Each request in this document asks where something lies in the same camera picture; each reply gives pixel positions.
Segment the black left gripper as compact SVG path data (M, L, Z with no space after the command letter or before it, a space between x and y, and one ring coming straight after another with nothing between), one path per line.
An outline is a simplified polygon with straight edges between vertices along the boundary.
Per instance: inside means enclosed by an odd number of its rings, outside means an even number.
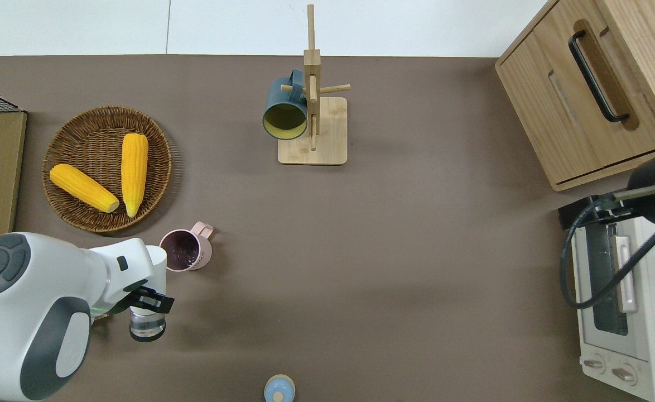
M146 281L138 281L129 285L131 292L119 300L106 314L118 314L129 307L138 307L153 313L169 313L175 299L143 286L144 284Z

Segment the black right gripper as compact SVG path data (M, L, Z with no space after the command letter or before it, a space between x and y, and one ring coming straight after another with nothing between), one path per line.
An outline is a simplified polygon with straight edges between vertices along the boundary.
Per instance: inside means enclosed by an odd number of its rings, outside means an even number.
M611 194L592 194L557 209L558 221L562 230L569 231L580 214L594 203L597 206L588 211L576 227L585 227L595 223L610 224L634 217L634 209L626 206L624 201L615 200Z

